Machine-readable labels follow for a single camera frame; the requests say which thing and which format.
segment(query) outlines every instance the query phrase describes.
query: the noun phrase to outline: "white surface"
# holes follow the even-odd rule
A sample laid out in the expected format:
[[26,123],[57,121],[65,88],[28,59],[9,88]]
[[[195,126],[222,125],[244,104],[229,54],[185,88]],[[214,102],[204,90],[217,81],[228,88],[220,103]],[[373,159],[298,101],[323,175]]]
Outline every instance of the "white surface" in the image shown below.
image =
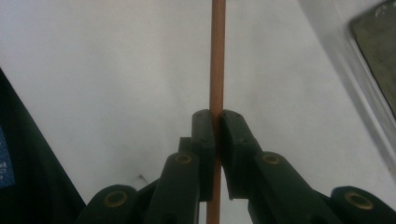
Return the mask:
[[[224,107],[314,189],[352,185],[396,208],[394,171],[307,2],[227,1]],[[376,1],[336,2],[358,13]],[[208,108],[210,19],[209,0],[0,2],[0,66],[86,202],[155,180],[191,135]],[[226,193],[221,223],[249,223]]]

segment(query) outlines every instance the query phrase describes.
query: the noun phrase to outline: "thin wooden rod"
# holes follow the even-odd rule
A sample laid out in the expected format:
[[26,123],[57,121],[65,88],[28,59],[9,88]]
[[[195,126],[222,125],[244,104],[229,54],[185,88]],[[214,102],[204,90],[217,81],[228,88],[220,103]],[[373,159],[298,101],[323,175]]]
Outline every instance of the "thin wooden rod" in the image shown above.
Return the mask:
[[210,101],[213,129],[216,136],[216,162],[214,173],[213,199],[207,203],[206,224],[219,224],[220,216],[220,117],[223,111],[224,93],[224,44],[225,44],[226,0],[212,0],[212,37],[210,57]]

